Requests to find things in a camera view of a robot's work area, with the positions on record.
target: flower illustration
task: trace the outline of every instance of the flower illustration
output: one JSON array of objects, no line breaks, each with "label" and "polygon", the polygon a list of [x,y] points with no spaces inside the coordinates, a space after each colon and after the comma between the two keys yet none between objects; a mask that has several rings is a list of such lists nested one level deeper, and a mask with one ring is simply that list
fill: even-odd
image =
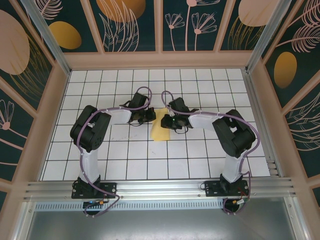
[{"label": "flower illustration", "polygon": [[[13,132],[14,134],[22,137],[22,138],[25,138],[27,139],[26,136],[12,130],[10,128],[11,126],[11,120],[12,120],[12,117],[14,115],[14,110],[15,110],[15,105],[8,101],[8,104],[6,105],[5,101],[3,99],[0,100],[0,130],[9,130],[11,132]],[[11,142],[8,142],[2,138],[0,138],[0,142],[4,143],[4,144],[7,144],[11,147],[14,147],[16,149],[19,149],[19,150],[23,150],[24,148],[23,147],[20,147],[20,146],[17,146]]]},{"label": "flower illustration", "polygon": [[170,15],[170,13],[168,13],[165,15],[165,20],[170,28],[171,43],[172,43],[173,51],[176,51],[175,44],[174,44],[174,38],[172,36],[172,29],[184,27],[185,22],[183,21],[181,13],[180,14],[174,13],[174,14],[172,14],[172,16]]},{"label": "flower illustration", "polygon": [[197,5],[212,5],[212,4],[218,4],[220,0],[186,0],[186,4],[188,4],[189,7],[195,7]]},{"label": "flower illustration", "polygon": [[192,25],[195,33],[194,50],[197,50],[197,37],[199,34],[212,33],[217,30],[217,25],[214,25],[216,20],[214,14],[202,14],[199,19],[199,13],[192,14]]},{"label": "flower illustration", "polygon": [[0,100],[0,129],[10,129],[10,122],[14,114],[14,109],[15,105],[12,102],[8,101],[6,106],[5,101],[3,99]]}]

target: purple cable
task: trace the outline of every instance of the purple cable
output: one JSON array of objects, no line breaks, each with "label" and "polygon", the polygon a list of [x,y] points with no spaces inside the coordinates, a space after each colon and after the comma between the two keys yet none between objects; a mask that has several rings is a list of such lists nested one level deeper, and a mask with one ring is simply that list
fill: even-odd
[{"label": "purple cable", "polygon": [[[150,105],[150,103],[151,103],[152,91],[151,91],[150,88],[148,88],[148,87],[146,87],[146,86],[141,86],[141,87],[139,87],[139,88],[137,89],[136,92],[138,92],[140,89],[147,89],[147,90],[149,91],[149,93],[150,93],[150,98],[149,98],[149,100],[146,102],[145,105],[143,105],[143,106],[141,106],[141,107],[137,107],[137,108],[128,108],[128,107],[122,107],[122,106],[120,106],[120,107],[111,107],[111,108],[105,108],[105,109],[100,109],[100,110],[95,111],[95,112],[87,119],[87,121],[84,123],[83,127],[81,128],[81,130],[80,130],[80,132],[79,132],[78,138],[77,138],[77,140],[76,140],[76,146],[77,146],[77,148],[78,148],[79,151],[80,151],[80,168],[81,168],[81,172],[82,172],[84,178],[86,179],[86,181],[88,182],[88,184],[89,184],[91,187],[93,187],[94,189],[98,190],[99,192],[101,192],[101,193],[103,193],[103,194],[105,194],[105,195],[111,195],[111,196],[117,197],[117,200],[115,200],[110,206],[108,206],[105,210],[98,212],[96,215],[92,215],[92,216],[91,216],[92,218],[98,217],[98,216],[101,216],[101,215],[105,214],[109,209],[111,209],[111,208],[119,201],[120,196],[117,195],[117,194],[115,194],[115,193],[107,192],[107,191],[105,191],[105,190],[100,189],[99,187],[95,186],[95,185],[89,180],[89,178],[88,178],[88,176],[87,176],[87,174],[86,174],[86,172],[85,172],[85,170],[84,170],[84,165],[83,165],[83,154],[84,154],[84,151],[83,151],[83,149],[80,147],[80,138],[81,138],[81,136],[82,136],[82,134],[83,134],[86,126],[87,126],[87,125],[89,124],[89,122],[91,121],[91,119],[92,119],[95,115],[97,115],[98,113],[107,112],[107,111],[110,111],[110,110],[120,110],[120,109],[124,109],[124,110],[130,110],[130,111],[134,110],[134,111],[135,111],[135,110],[140,110],[140,109],[147,108],[147,107]],[[86,214],[87,217],[90,216],[90,215],[87,213],[87,209],[88,209],[90,206],[91,206],[91,205],[88,205],[88,206],[84,209],[84,213]]]},{"label": "purple cable", "polygon": [[[206,115],[213,115],[213,116],[217,116],[217,117],[222,116],[222,117],[227,117],[227,118],[230,118],[230,119],[238,120],[238,121],[244,123],[245,125],[247,125],[247,126],[249,126],[249,127],[251,128],[251,130],[252,130],[252,131],[255,133],[255,135],[256,135],[257,143],[256,143],[256,145],[255,145],[252,149],[250,149],[249,151],[245,152],[245,154],[243,155],[243,157],[242,157],[242,159],[241,159],[241,162],[240,162],[240,165],[239,165],[239,172],[241,173],[241,171],[242,171],[242,166],[243,166],[243,163],[244,163],[245,158],[246,158],[250,153],[252,153],[254,150],[256,150],[256,149],[258,148],[260,142],[261,142],[261,140],[260,140],[260,135],[259,135],[258,131],[257,131],[249,122],[247,122],[247,121],[245,121],[245,120],[243,120],[242,118],[239,118],[239,117],[237,117],[237,116],[232,116],[232,115],[228,115],[228,114],[224,114],[224,113],[207,112],[207,111],[200,111],[200,112],[182,112],[182,111],[173,110],[171,107],[169,107],[169,106],[167,105],[167,103],[166,103],[166,101],[165,101],[165,99],[164,99],[164,96],[165,96],[166,93],[168,93],[168,94],[171,96],[172,100],[174,100],[173,94],[172,94],[171,92],[167,91],[167,90],[165,90],[165,91],[163,91],[163,92],[161,93],[161,100],[162,100],[163,104],[165,105],[165,107],[166,107],[169,111],[172,111],[172,112],[175,113],[175,114],[181,114],[181,115],[200,115],[200,114],[206,114]],[[242,175],[247,175],[247,174],[249,174],[249,194],[248,194],[248,198],[249,198],[249,197],[250,197],[250,192],[251,192],[251,190],[250,190],[250,188],[251,188],[251,174],[250,174],[250,171],[248,171],[248,172],[246,172],[246,173],[244,173],[244,174],[242,174]],[[225,199],[223,200],[223,205],[222,205],[222,207],[223,207],[222,209],[223,209],[223,211],[224,211],[225,213],[228,213],[228,211],[229,211],[228,209],[225,208],[225,204],[226,204],[226,201],[227,201],[227,200],[228,200],[228,198],[225,198]]]}]

